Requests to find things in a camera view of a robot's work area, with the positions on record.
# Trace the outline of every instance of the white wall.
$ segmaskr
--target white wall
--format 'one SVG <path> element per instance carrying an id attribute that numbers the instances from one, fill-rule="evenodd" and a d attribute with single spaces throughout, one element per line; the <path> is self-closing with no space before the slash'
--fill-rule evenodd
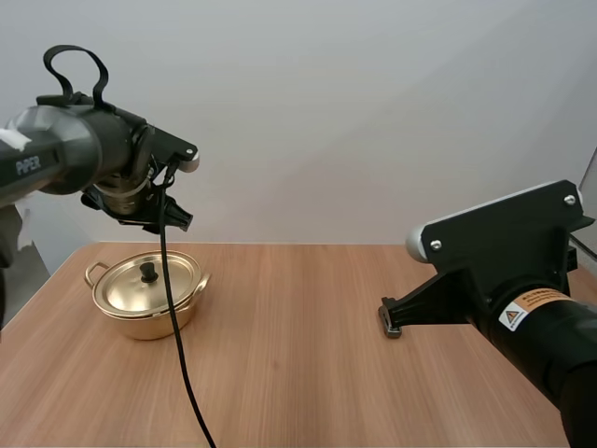
<path id="1" fill-rule="evenodd" d="M 0 122 L 59 91 L 45 49 L 88 47 L 108 101 L 201 149 L 172 190 L 195 214 L 173 240 L 400 243 L 430 218 L 580 181 L 597 142 L 595 17 L 591 0 L 4 0 Z M 56 65 L 90 91 L 82 54 Z M 75 197 L 32 204 L 52 266 L 87 241 L 152 238 Z M 39 212 L 56 204 L 46 232 Z"/>

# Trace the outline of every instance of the black strap loop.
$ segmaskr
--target black strap loop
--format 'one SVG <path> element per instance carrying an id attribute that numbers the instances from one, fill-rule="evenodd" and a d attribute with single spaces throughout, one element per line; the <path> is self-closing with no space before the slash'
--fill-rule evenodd
<path id="1" fill-rule="evenodd" d="M 105 103 L 104 99 L 102 99 L 102 92 L 108 83 L 108 69 L 105 68 L 104 63 L 100 61 L 100 58 L 98 58 L 95 53 L 89 51 L 88 49 L 77 47 L 76 45 L 57 45 L 44 53 L 44 65 L 48 71 L 54 75 L 56 79 L 58 79 L 58 82 L 60 82 L 60 85 L 62 86 L 62 96 L 64 99 L 67 102 L 70 102 L 73 97 L 73 86 L 65 76 L 58 73 L 54 67 L 52 67 L 52 59 L 54 59 L 54 56 L 64 51 L 84 51 L 91 56 L 97 65 L 97 68 L 100 70 L 100 79 L 97 81 L 95 86 L 93 86 L 94 107 L 98 109 L 111 109 L 112 106 L 108 103 Z"/>

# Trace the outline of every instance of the pot handle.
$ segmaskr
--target pot handle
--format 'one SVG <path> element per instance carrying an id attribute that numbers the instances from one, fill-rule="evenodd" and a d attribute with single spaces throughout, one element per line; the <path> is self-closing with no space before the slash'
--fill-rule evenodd
<path id="1" fill-rule="evenodd" d="M 209 278 L 211 277 L 210 273 L 207 273 L 206 275 L 203 276 L 203 278 L 201 279 L 201 281 L 199 282 L 199 284 L 197 285 L 197 287 L 195 288 L 195 292 L 193 292 L 193 294 L 199 294 L 200 292 L 202 292 L 205 287 L 207 286 L 207 282 L 209 282 Z"/>
<path id="2" fill-rule="evenodd" d="M 199 293 L 202 292 L 205 289 L 205 287 L 207 286 L 209 277 L 211 277 L 211 275 L 209 273 L 207 273 L 206 275 L 203 276 L 203 278 L 201 279 L 201 281 L 195 288 L 195 291 L 193 292 L 193 297 L 191 297 L 190 301 L 188 301 L 188 303 L 187 303 L 187 305 L 185 305 L 185 307 L 177 309 L 176 312 L 186 311 L 191 306 L 193 306 L 193 304 L 197 301 L 197 298 L 199 297 Z"/>
<path id="3" fill-rule="evenodd" d="M 88 267 L 88 268 L 85 270 L 85 283 L 87 283 L 87 285 L 88 285 L 90 288 L 93 288 L 93 287 L 95 286 L 95 284 L 93 283 L 93 280 L 91 280 L 91 272 L 92 272 L 92 271 L 93 271 L 95 268 L 97 268 L 98 266 L 99 266 L 100 268 L 104 268 L 104 269 L 106 269 L 106 270 L 107 270 L 107 269 L 110 269 L 110 267 L 109 267 L 107 264 L 105 264 L 105 263 L 103 263 L 103 262 L 101 262 L 101 261 L 96 261 L 95 263 L 91 264 L 91 265 L 90 265 L 90 266 L 89 266 L 89 267 Z"/>

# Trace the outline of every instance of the pot lid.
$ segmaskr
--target pot lid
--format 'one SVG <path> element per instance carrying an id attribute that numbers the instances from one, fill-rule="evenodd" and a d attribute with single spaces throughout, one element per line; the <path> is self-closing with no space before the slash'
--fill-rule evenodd
<path id="1" fill-rule="evenodd" d="M 192 257 L 168 251 L 168 271 L 174 307 L 187 302 L 201 280 Z M 109 268 L 93 288 L 95 303 L 109 315 L 149 317 L 168 310 L 159 250 L 125 259 Z"/>

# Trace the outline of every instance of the pot lid knob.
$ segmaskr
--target pot lid knob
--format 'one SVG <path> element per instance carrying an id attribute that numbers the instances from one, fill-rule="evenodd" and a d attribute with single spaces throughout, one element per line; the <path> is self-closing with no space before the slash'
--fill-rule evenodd
<path id="1" fill-rule="evenodd" d="M 143 283 L 153 283 L 158 280 L 159 275 L 156 273 L 156 267 L 151 261 L 143 263 L 139 266 L 139 269 L 141 270 L 141 281 Z"/>

